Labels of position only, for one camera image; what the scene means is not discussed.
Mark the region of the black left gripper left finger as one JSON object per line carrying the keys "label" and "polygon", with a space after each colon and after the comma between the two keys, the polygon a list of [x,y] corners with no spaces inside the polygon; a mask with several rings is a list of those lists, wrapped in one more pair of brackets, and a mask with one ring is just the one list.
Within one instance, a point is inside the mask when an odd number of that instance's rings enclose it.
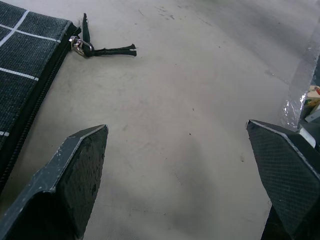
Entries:
{"label": "black left gripper left finger", "polygon": [[0,222],[2,240],[81,240],[99,191],[109,129],[70,135]]}

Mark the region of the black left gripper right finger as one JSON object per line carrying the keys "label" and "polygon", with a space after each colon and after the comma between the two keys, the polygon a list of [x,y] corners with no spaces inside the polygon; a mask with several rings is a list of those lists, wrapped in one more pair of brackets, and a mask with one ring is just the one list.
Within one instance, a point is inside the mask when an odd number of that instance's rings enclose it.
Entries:
{"label": "black left gripper right finger", "polygon": [[250,144],[271,209],[263,240],[320,238],[320,126],[302,125],[315,141],[297,131],[258,121],[246,124]]}

